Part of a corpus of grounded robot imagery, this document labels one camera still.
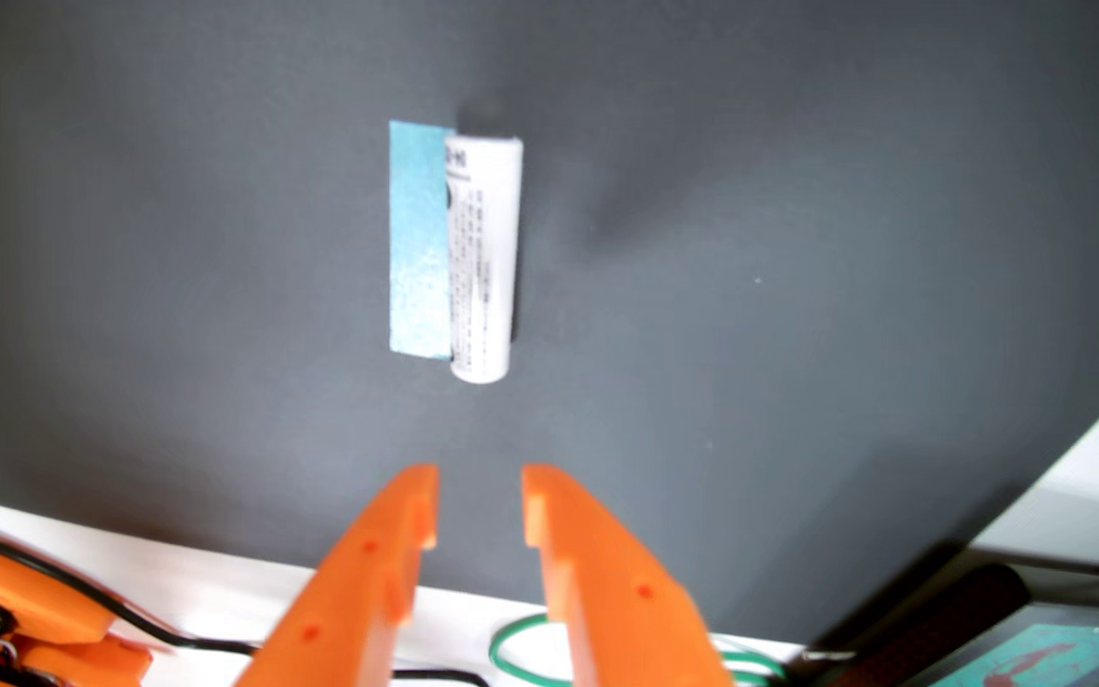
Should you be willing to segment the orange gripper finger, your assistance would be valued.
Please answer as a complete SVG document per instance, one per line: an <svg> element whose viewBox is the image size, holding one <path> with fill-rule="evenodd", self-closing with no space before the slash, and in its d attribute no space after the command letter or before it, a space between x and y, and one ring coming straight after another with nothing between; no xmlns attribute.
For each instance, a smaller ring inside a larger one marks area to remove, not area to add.
<svg viewBox="0 0 1099 687"><path fill-rule="evenodd" d="M575 686L732 686L684 585L564 469L522 469L525 541Z"/></svg>
<svg viewBox="0 0 1099 687"><path fill-rule="evenodd" d="M360 508L240 674L237 686L387 686L436 544L439 468L398 472Z"/></svg>

